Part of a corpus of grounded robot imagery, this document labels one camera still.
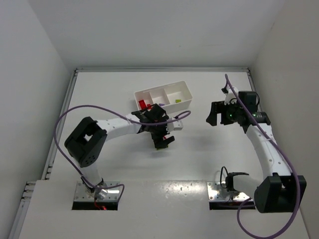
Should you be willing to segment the red thin lego piece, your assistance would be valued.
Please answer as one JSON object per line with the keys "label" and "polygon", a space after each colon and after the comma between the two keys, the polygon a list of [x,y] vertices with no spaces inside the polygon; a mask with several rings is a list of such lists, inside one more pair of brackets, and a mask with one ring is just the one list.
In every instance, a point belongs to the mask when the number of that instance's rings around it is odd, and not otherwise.
{"label": "red thin lego piece", "polygon": [[152,108],[153,102],[150,100],[139,100],[138,101],[138,106],[140,107],[141,110],[149,110]]}

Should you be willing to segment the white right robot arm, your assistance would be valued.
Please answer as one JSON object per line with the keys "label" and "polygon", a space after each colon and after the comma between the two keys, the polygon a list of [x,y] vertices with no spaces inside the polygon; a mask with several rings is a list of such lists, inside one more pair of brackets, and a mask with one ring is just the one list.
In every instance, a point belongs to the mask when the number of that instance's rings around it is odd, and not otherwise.
{"label": "white right robot arm", "polygon": [[223,183],[228,192],[243,192],[250,197],[260,213],[293,212],[301,199],[307,182],[304,176],[295,179],[293,172],[275,148],[271,139],[271,121],[265,112],[258,110],[257,93],[239,91],[238,102],[232,93],[223,101],[212,102],[206,122],[217,125],[217,116],[221,115],[221,124],[238,123],[251,141],[263,172],[263,180],[257,181],[246,172],[228,172]]}

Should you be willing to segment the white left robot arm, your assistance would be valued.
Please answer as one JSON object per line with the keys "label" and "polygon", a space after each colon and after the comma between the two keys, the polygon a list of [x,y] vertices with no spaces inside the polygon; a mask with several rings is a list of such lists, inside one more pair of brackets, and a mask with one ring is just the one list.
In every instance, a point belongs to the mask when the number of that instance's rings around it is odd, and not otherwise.
{"label": "white left robot arm", "polygon": [[181,128],[181,122],[173,122],[173,118],[155,104],[149,110],[132,112],[125,119],[94,120],[85,117],[68,136],[64,146],[79,165],[86,187],[93,192],[96,186],[103,184],[95,161],[106,141],[127,134],[149,132],[155,148],[163,149],[174,141],[173,136],[167,135]]}

